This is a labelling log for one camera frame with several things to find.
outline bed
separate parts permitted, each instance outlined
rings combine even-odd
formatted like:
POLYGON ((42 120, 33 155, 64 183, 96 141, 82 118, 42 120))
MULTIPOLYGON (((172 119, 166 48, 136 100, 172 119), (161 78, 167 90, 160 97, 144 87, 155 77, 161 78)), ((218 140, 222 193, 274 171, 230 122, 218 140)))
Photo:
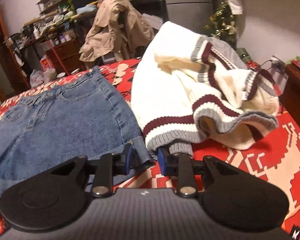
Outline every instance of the bed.
MULTIPOLYGON (((101 72, 121 93, 127 103, 131 99, 131 84, 134 71, 140 59, 130 59, 100 67, 101 72)), ((54 86, 73 82, 87 71, 50 82, 38 88, 28 90, 8 99, 0 106, 0 119, 4 113, 17 104, 22 96, 39 94, 54 86)), ((300 239, 300 128, 291 115, 284 109, 278 115, 279 128, 253 145, 249 150, 230 149, 212 140, 193 145, 194 158, 202 160, 205 155, 213 155, 231 165, 249 172, 280 187, 289 198, 289 213, 282 228, 294 239, 300 239)), ((202 189, 200 176, 196 178, 199 190, 202 189)), ((162 188, 176 187, 174 178, 160 174, 159 165, 144 171, 142 174, 127 180, 117 187, 125 188, 162 188)), ((0 216, 0 234, 5 230, 0 216)))

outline cream sweater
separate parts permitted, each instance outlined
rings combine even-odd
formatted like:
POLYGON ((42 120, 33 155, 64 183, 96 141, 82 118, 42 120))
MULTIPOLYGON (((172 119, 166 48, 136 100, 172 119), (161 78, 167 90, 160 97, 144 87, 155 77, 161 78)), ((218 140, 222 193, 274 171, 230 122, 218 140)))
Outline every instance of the cream sweater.
POLYGON ((192 155, 207 138, 244 150, 278 126, 270 74, 238 69, 203 36, 165 23, 132 84, 131 108, 153 153, 192 155))

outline refrigerator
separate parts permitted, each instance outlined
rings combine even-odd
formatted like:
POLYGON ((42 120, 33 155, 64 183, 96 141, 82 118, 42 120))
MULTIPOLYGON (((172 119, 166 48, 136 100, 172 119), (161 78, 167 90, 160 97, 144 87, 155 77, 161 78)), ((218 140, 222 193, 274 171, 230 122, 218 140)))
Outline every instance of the refrigerator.
POLYGON ((196 33, 203 28, 213 14, 212 0, 165 0, 169 20, 196 33))

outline beige jacket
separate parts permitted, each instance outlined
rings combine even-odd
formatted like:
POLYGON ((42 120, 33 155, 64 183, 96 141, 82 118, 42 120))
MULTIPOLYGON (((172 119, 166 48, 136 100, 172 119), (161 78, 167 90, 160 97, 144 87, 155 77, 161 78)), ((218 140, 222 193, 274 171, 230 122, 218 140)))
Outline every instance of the beige jacket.
POLYGON ((147 46, 153 38, 153 29, 128 0, 104 0, 80 50, 80 60, 93 62, 109 52, 117 61, 129 59, 137 47, 147 46))

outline blue denim shorts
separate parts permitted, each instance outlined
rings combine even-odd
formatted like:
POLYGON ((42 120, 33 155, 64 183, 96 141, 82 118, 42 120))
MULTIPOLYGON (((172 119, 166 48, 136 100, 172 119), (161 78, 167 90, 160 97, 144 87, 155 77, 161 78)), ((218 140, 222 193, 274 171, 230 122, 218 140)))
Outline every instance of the blue denim shorts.
MULTIPOLYGON (((95 67, 67 85, 21 98, 0 121, 0 195, 78 155, 120 153, 131 142, 141 169, 151 165, 140 128, 120 93, 95 67)), ((114 184, 135 175, 114 177, 114 184)))

